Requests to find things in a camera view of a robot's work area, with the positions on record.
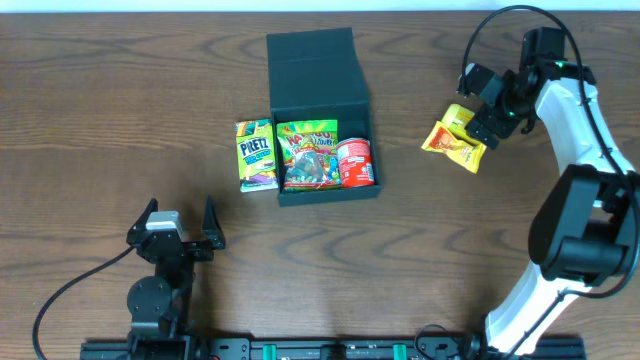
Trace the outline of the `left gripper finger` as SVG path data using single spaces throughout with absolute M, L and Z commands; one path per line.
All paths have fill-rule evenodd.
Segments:
M 226 248 L 226 238 L 216 217 L 214 201 L 211 195 L 206 198 L 201 231 L 213 249 Z
M 130 233 L 144 232 L 146 230 L 146 223 L 149 219 L 150 215 L 153 212 L 158 210 L 158 201 L 155 198 L 152 198 L 147 206 L 145 207 L 142 214 L 138 217 L 138 219 L 134 222 L 134 224 L 129 229 Z

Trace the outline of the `yellow snack can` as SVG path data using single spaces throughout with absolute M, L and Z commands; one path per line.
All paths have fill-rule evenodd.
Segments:
M 477 146 L 481 142 L 468 135 L 465 127 L 473 118 L 475 113 L 459 104 L 451 104 L 445 112 L 441 122 L 458 139 Z

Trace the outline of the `red Pringles can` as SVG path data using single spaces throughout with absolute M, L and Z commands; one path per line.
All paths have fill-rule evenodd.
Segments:
M 375 183 L 370 142 L 349 138 L 337 146 L 341 184 L 345 188 L 371 186 Z

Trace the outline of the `green Haribo gummy bag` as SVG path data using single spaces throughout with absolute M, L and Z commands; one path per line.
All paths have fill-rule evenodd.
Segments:
M 279 123 L 276 135 L 285 167 L 284 192 L 341 187 L 335 119 Z

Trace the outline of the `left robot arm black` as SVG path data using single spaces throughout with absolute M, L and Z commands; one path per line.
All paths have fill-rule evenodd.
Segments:
M 188 318 L 195 264 L 211 261 L 216 250 L 226 247 L 212 197 L 206 199 L 201 232 L 202 238 L 188 240 L 180 214 L 160 211 L 156 199 L 128 230 L 126 243 L 155 270 L 127 295 L 132 319 L 125 359 L 209 357 L 207 341 L 190 333 Z

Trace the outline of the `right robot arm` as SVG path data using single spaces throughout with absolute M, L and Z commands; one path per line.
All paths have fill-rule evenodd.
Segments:
M 517 72 L 471 63 L 460 79 L 461 93 L 483 101 L 465 127 L 470 137 L 494 149 L 542 122 L 560 173 L 531 223 L 525 272 L 461 346 L 462 359 L 539 355 L 541 336 L 572 302 L 637 264 L 639 175 L 608 131 L 591 69 L 565 58 L 568 38 L 565 29 L 530 30 Z

